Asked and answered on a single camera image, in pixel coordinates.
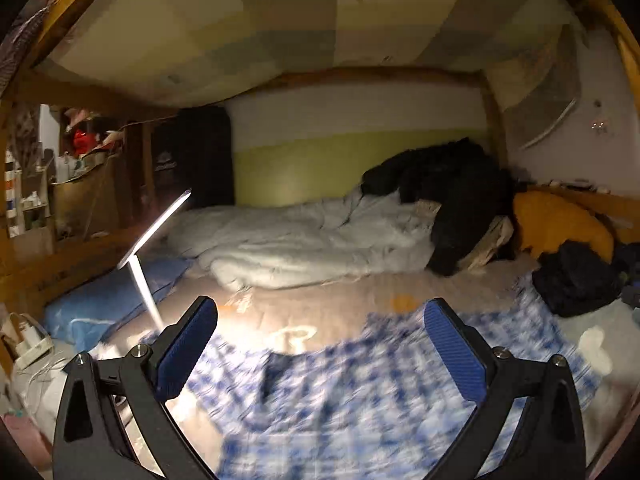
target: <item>desk lamp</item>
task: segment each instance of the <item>desk lamp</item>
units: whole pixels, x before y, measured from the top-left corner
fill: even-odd
[[[142,300],[145,303],[146,310],[148,311],[151,319],[154,320],[154,324],[159,332],[164,330],[164,323],[162,322],[162,318],[160,317],[160,313],[158,312],[158,308],[156,307],[156,302],[154,301],[153,296],[151,295],[151,291],[149,290],[149,286],[146,284],[145,275],[142,273],[142,267],[140,266],[140,260],[136,256],[136,253],[140,250],[140,248],[149,241],[149,238],[158,231],[158,228],[166,222],[166,220],[174,214],[177,209],[187,200],[191,195],[191,189],[188,189],[184,193],[182,193],[166,210],[163,212],[155,222],[153,222],[149,228],[142,233],[142,236],[136,240],[136,243],[133,244],[133,247],[127,251],[122,259],[119,261],[117,268],[121,269],[126,264],[129,264],[129,270],[131,271],[131,275],[133,276],[133,281],[138,288],[140,296],[142,296]]]

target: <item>wooden bed frame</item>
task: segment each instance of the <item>wooden bed frame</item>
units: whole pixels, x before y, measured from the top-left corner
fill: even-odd
[[[38,39],[25,56],[0,100],[0,153],[4,153],[6,149],[5,124],[13,102],[88,108],[114,118],[134,121],[156,120],[176,113],[174,109],[137,102],[107,88],[57,81],[33,70],[33,66],[43,60],[65,37],[92,1],[58,0],[52,6]],[[640,110],[640,45],[610,0],[584,1],[602,18],[617,38],[636,105]],[[283,74],[249,92],[296,88],[311,84],[398,80],[456,84],[481,89],[487,124],[494,141],[495,156],[501,165],[507,164],[500,110],[486,80],[479,73],[453,73],[431,68],[334,68],[313,73]],[[152,208],[155,204],[150,143],[153,129],[153,123],[145,123],[140,128],[143,175]],[[630,222],[631,227],[625,228],[625,241],[640,240],[639,201],[601,195],[598,196],[597,202],[601,209],[613,208],[619,218],[626,218]],[[111,269],[144,228],[140,224],[104,238],[79,241],[56,250],[55,254],[28,266],[20,266],[16,263],[14,245],[8,237],[6,226],[6,201],[0,200],[0,301],[3,301],[9,310],[29,312],[36,317],[41,316],[43,307],[49,301]]]

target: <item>white cable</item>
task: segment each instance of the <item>white cable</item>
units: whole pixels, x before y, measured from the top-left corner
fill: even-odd
[[[22,316],[24,319],[26,319],[29,323],[31,323],[32,326],[35,326],[37,329],[40,330],[40,335],[45,337],[46,339],[49,340],[49,342],[51,343],[51,350],[54,349],[54,345],[53,345],[53,339],[51,338],[51,336],[49,335],[49,332],[47,332],[44,327],[32,316],[30,316],[29,314],[23,312],[21,314],[16,314],[15,312],[10,313],[13,314],[14,316]],[[29,381],[27,382],[27,385],[24,389],[24,397],[18,394],[18,397],[21,398],[22,400],[22,404],[24,405],[24,409],[26,410],[27,414],[29,415],[29,417],[31,418],[31,420],[33,421],[33,423],[37,426],[38,423],[36,421],[36,413],[38,413],[38,410],[40,409],[40,403],[42,401],[42,386],[40,387],[40,392],[38,393],[38,403],[35,407],[35,409],[33,409],[31,406],[29,406],[29,392],[31,389],[31,385],[34,383],[34,381],[39,378],[42,375],[48,374],[50,371],[54,370],[54,367],[62,362],[68,362],[70,360],[70,358],[68,356],[60,358],[56,361],[54,361],[54,359],[62,354],[65,354],[66,352],[64,351],[59,351],[59,352],[52,352],[49,355],[49,360],[47,361],[47,363],[38,371],[34,372],[33,375],[29,378]],[[15,389],[14,386],[14,381],[15,381],[15,377],[16,375],[29,375],[30,372],[25,371],[25,370],[18,370],[17,367],[14,366],[14,368],[11,371],[11,377],[10,377],[10,381],[11,381],[11,386],[12,386],[12,390],[14,391],[15,394],[17,394],[18,392]],[[44,383],[46,380],[39,380],[38,382],[40,384]]]
[[[119,129],[118,131],[119,131],[119,132],[124,131],[124,129],[125,129],[127,126],[134,126],[134,125],[136,125],[136,124],[152,123],[152,122],[154,122],[154,121],[165,121],[165,120],[167,120],[167,119],[173,119],[174,117],[177,117],[177,116],[178,116],[178,114],[173,114],[173,115],[167,115],[166,117],[158,117],[157,119],[147,119],[147,120],[145,120],[145,121],[135,121],[134,123],[127,123],[127,124],[125,124],[123,127],[121,127],[121,129]]]

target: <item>red object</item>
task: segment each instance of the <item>red object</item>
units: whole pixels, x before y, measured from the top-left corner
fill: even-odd
[[[74,134],[74,149],[76,150],[76,155],[84,155],[97,145],[95,134],[88,134],[82,130],[76,130]]]

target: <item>underside of upper bunk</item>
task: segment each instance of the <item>underside of upper bunk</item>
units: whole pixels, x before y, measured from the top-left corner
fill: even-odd
[[[640,58],[610,0],[57,0],[3,97],[146,119],[324,80],[468,83],[579,35],[583,4]]]

